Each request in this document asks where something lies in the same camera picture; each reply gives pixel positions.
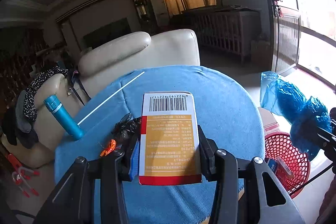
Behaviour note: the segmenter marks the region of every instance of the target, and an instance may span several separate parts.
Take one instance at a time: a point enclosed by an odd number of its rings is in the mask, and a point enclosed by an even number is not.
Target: thermos
[[[50,97],[45,99],[44,104],[47,109],[54,115],[56,120],[61,124],[61,126],[65,129],[65,131],[73,136],[76,141],[83,137],[83,130],[69,115],[69,113],[66,111],[56,95],[51,95]]]

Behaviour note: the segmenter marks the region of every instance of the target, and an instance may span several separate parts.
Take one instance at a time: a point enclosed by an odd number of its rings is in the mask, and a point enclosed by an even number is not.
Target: yellow label
[[[146,176],[195,175],[195,147],[191,115],[147,116]]]

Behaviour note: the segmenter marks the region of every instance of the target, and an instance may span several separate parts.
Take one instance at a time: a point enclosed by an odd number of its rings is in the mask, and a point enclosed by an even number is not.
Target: blue plastic bag
[[[261,73],[260,106],[285,117],[292,125],[292,144],[301,153],[307,153],[310,161],[316,157],[320,148],[300,135],[301,125],[307,121],[314,121],[316,126],[331,133],[330,116],[326,106],[314,97],[307,100],[298,87],[285,81],[275,72]]]

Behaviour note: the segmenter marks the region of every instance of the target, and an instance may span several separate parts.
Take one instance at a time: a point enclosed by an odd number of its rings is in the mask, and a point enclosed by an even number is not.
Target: round table
[[[189,91],[194,95],[197,122],[207,138],[213,139],[235,157],[250,160],[264,157],[264,131],[259,111],[249,94],[233,79],[201,66],[166,66],[133,71],[112,82],[77,114],[79,122],[102,101],[135,76],[143,75],[118,92],[80,126],[85,135],[73,141],[64,135],[55,152],[55,181],[58,182],[78,156],[99,157],[111,138],[114,125],[127,113],[141,116],[142,98],[149,91]],[[212,208],[216,182],[179,186],[140,185],[137,177],[123,182],[130,223],[190,223],[205,220]],[[95,187],[95,223],[100,223],[100,181]]]

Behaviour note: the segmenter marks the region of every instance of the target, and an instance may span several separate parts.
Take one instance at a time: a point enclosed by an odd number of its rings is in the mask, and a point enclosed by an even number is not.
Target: gray cloth
[[[23,106],[25,102],[26,91],[21,91],[15,107],[15,116],[16,116],[16,126],[19,130],[24,133],[29,133],[32,129],[31,124],[27,120],[26,116],[23,114]]]

